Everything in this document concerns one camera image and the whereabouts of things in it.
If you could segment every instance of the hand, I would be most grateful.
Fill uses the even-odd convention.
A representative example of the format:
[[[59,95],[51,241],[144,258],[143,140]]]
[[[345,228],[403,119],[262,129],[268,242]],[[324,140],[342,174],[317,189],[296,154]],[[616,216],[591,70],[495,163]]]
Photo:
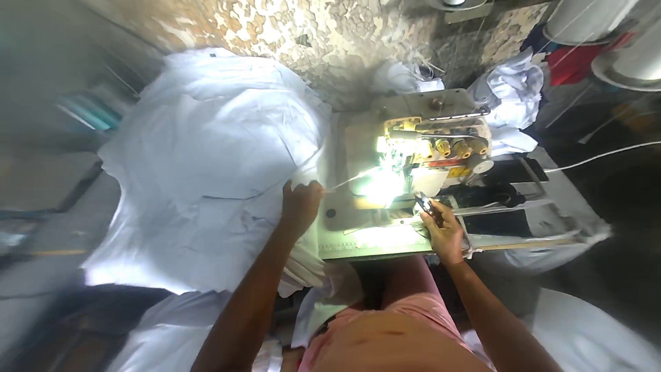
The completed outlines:
[[[434,216],[420,212],[420,217],[432,235],[432,249],[445,266],[463,262],[461,255],[463,229],[459,221],[450,208],[432,199],[430,202],[434,207],[432,211]]]
[[[315,221],[325,192],[317,181],[310,182],[308,186],[300,184],[294,190],[292,190],[292,181],[287,181],[282,187],[280,224],[291,230],[297,239],[303,236]]]

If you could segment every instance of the person's left hand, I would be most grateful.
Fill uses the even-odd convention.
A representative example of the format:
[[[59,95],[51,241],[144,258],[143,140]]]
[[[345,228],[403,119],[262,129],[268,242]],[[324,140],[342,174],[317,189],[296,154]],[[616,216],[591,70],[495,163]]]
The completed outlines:
[[[312,181],[309,185],[300,184],[292,190],[289,180],[282,187],[282,217],[280,224],[300,238],[312,225],[319,211],[319,204],[324,197],[323,186]]]

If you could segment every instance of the white garment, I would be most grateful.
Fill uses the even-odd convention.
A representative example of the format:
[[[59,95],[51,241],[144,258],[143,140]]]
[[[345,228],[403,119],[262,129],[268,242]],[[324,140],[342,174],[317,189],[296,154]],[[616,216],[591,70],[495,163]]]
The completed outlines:
[[[303,298],[296,314],[292,348],[307,348],[317,330],[338,312],[363,299],[363,289],[356,270],[348,263],[325,267],[322,287],[313,287]]]
[[[542,289],[531,333],[565,372],[661,371],[652,344],[591,304]]]
[[[282,185],[317,178],[330,109],[274,60],[221,48],[166,57],[98,152],[122,196],[82,265],[87,284],[234,291],[280,218]],[[304,236],[280,294],[322,279]]]
[[[370,90],[374,93],[398,95],[441,91],[445,85],[440,77],[430,79],[422,76],[416,64],[404,65],[402,62],[385,61],[374,72]]]
[[[485,119],[492,129],[493,156],[530,152],[537,145],[533,138],[517,131],[532,124],[539,112],[544,73],[531,62],[532,56],[532,48],[528,48],[486,72],[468,88],[476,104],[491,109]]]
[[[106,372],[190,371],[230,297],[229,292],[189,292],[171,295],[152,306]],[[253,371],[278,372],[281,366],[282,346],[277,340],[265,340]]]

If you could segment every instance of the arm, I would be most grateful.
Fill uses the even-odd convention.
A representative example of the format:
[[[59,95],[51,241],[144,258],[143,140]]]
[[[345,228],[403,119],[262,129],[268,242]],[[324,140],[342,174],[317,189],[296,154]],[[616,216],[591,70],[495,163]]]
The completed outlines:
[[[432,201],[433,217],[421,213],[432,236],[432,248],[452,277],[471,324],[499,372],[553,371],[562,369],[528,332],[523,323],[487,289],[463,261],[463,229],[452,210]]]
[[[285,263],[296,240],[317,217],[324,195],[312,181],[282,189],[282,217],[253,266],[218,316],[191,368],[192,372],[250,371],[273,315]]]

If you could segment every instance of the power cable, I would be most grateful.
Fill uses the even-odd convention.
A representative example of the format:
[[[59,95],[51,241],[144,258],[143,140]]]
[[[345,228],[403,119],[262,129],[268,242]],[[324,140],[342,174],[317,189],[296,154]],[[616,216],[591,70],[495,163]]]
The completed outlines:
[[[565,169],[570,169],[570,168],[573,168],[573,167],[578,167],[579,165],[583,165],[583,164],[585,164],[585,163],[589,163],[589,162],[591,162],[592,160],[596,160],[596,159],[599,159],[599,158],[602,158],[602,157],[604,157],[604,156],[608,156],[608,155],[617,154],[618,152],[627,151],[627,150],[632,150],[632,149],[634,149],[634,148],[639,148],[639,147],[643,147],[643,146],[659,145],[659,144],[661,144],[661,141],[645,142],[644,144],[637,144],[637,145],[633,145],[633,146],[629,146],[629,147],[625,147],[625,148],[620,148],[620,149],[617,149],[617,150],[613,150],[613,151],[605,152],[605,153],[603,153],[603,154],[601,154],[601,155],[593,156],[593,157],[590,158],[590,159],[583,160],[582,162],[578,162],[578,163],[576,163],[576,164],[568,165],[568,166],[566,166],[566,167],[553,168],[553,169],[544,169],[544,172],[546,172],[546,173],[551,173],[551,172],[555,172],[555,171],[564,171]]]

